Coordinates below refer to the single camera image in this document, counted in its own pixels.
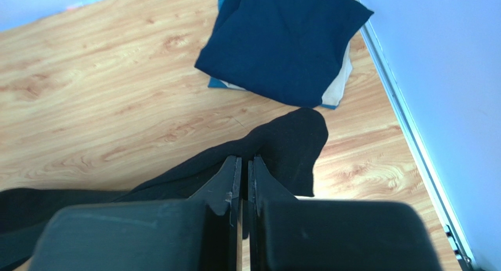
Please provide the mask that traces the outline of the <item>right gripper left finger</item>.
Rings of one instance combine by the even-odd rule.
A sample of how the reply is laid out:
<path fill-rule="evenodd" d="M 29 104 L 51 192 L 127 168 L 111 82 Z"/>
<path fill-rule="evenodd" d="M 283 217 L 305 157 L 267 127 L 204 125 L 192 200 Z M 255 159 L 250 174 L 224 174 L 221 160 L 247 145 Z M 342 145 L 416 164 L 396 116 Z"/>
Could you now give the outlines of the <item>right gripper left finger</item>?
<path fill-rule="evenodd" d="M 185 200 L 80 205 L 60 210 L 30 270 L 241 270 L 242 160 Z"/>

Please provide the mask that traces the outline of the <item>black t shirt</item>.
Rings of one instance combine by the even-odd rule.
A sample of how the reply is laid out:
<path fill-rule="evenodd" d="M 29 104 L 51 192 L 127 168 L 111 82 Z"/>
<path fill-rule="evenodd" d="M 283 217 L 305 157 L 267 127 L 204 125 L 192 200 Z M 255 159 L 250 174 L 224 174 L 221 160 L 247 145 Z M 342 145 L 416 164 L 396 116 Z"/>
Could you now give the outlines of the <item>black t shirt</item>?
<path fill-rule="evenodd" d="M 15 188 L 1 192 L 1 269 L 14 270 L 32 255 L 53 215 L 73 205 L 186 199 L 215 175 L 228 156 L 247 165 L 262 157 L 290 193 L 313 196 L 313 167 L 328 130 L 317 111 L 300 108 L 258 126 L 244 138 L 208 148 L 129 191 Z"/>

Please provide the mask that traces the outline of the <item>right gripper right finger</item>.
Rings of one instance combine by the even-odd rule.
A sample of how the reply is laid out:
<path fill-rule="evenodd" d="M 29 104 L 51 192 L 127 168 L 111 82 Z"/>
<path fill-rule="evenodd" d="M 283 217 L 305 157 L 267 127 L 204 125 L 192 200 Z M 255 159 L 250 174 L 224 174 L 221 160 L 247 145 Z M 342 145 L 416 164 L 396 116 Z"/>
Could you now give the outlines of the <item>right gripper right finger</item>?
<path fill-rule="evenodd" d="M 440 270 L 407 204 L 300 200 L 257 156 L 248 166 L 252 270 Z"/>

